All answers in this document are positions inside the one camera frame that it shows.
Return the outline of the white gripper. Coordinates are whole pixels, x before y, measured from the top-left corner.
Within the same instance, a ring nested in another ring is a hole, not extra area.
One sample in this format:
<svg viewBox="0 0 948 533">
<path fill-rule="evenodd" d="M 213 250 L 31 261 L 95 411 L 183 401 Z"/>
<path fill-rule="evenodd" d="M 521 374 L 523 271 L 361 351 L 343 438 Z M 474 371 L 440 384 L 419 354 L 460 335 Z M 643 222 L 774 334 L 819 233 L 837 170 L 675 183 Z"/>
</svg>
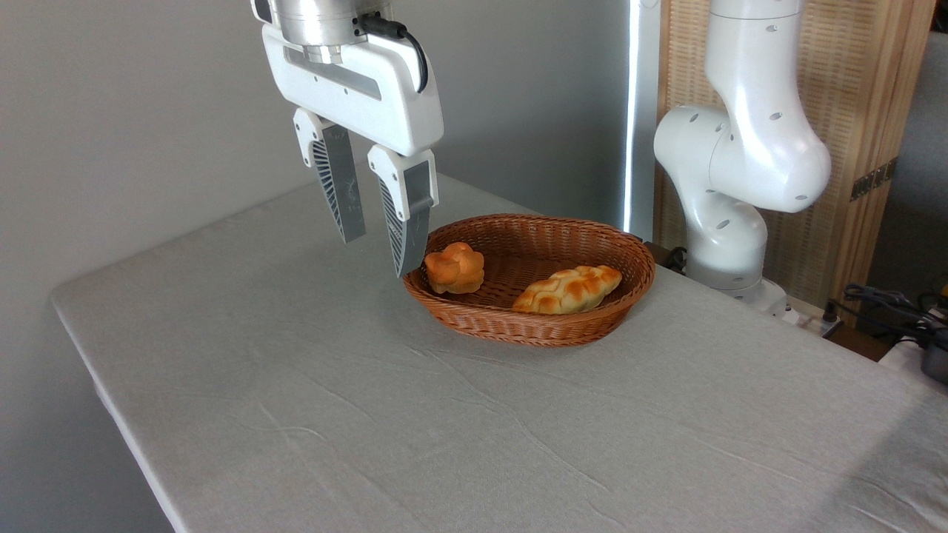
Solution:
<svg viewBox="0 0 948 533">
<path fill-rule="evenodd" d="M 385 13 L 264 13 L 261 23 L 278 91 L 299 107 L 299 152 L 317 173 L 341 238 L 349 243 L 366 232 L 353 131 L 377 143 L 368 161 L 396 276 L 417 269 L 439 203 L 428 149 L 444 134 L 433 68 L 419 41 Z"/>
</svg>

